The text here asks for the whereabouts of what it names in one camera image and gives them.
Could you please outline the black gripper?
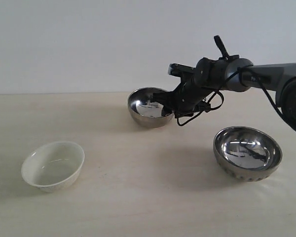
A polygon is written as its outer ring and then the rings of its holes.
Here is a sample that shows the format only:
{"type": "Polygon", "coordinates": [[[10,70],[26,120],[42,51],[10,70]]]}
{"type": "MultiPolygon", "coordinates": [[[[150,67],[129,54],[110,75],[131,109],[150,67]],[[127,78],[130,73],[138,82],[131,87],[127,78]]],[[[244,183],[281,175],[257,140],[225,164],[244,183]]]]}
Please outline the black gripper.
{"type": "Polygon", "coordinates": [[[163,117],[192,116],[206,107],[202,102],[214,90],[198,87],[191,80],[181,82],[173,91],[154,92],[151,96],[153,102],[164,102],[163,117]]]}

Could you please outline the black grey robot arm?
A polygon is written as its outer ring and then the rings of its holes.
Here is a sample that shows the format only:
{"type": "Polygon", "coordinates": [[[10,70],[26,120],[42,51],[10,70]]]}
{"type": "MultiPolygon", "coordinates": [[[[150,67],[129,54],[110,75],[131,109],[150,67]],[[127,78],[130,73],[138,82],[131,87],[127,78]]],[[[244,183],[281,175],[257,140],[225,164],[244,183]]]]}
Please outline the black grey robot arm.
{"type": "Polygon", "coordinates": [[[239,55],[230,55],[220,36],[214,36],[221,57],[201,58],[195,67],[170,64],[168,74],[181,79],[173,91],[155,92],[150,97],[176,119],[193,120],[215,110],[207,96],[223,98],[222,91],[245,92],[259,88],[279,117],[296,132],[296,63],[254,65],[239,55]]]}

